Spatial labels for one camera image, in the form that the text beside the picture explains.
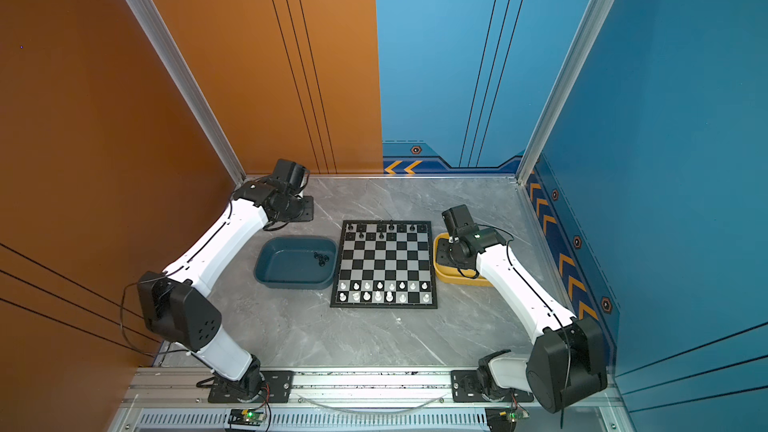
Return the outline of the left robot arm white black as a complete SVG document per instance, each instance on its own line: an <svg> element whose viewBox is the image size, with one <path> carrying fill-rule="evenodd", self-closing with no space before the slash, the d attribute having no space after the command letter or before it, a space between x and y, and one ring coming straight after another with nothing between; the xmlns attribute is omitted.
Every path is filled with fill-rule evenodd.
<svg viewBox="0 0 768 432"><path fill-rule="evenodd" d="M313 219L304 194L310 172L280 159L271 174L237 187L222 215L180 258L135 284L147 329L195 357L239 402L252 402L265 387L260 361L237 344L209 301L215 283L244 245L260 231Z"/></svg>

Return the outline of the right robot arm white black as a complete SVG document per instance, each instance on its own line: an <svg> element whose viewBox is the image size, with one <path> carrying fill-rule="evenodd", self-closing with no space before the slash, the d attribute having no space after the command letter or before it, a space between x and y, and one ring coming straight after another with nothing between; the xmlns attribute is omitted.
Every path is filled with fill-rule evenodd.
<svg viewBox="0 0 768 432"><path fill-rule="evenodd" d="M527 392L548 412L563 411L608 386L603 332L596 319L577 318L525 269L511 241L476 223L465 205L442 212L447 258L459 272L487 280L518 317L532 350L527 359L498 351L478 361L480 393L490 401Z"/></svg>

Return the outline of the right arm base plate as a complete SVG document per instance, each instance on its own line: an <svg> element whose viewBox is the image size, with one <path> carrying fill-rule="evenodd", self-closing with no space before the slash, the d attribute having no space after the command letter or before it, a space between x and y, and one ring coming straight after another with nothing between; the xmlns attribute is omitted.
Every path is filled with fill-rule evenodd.
<svg viewBox="0 0 768 432"><path fill-rule="evenodd" d="M534 402L534 396L530 392L514 388L500 388L488 374L481 373L478 369L453 370L450 377L453 401L457 403Z"/></svg>

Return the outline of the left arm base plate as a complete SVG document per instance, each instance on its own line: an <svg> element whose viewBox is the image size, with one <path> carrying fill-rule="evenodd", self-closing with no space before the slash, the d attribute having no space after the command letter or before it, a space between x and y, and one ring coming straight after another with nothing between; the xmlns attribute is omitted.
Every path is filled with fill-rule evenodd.
<svg viewBox="0 0 768 432"><path fill-rule="evenodd" d="M209 403L285 404L290 398L294 376L290 370L267 370L246 375L238 382L214 375L198 385L209 389Z"/></svg>

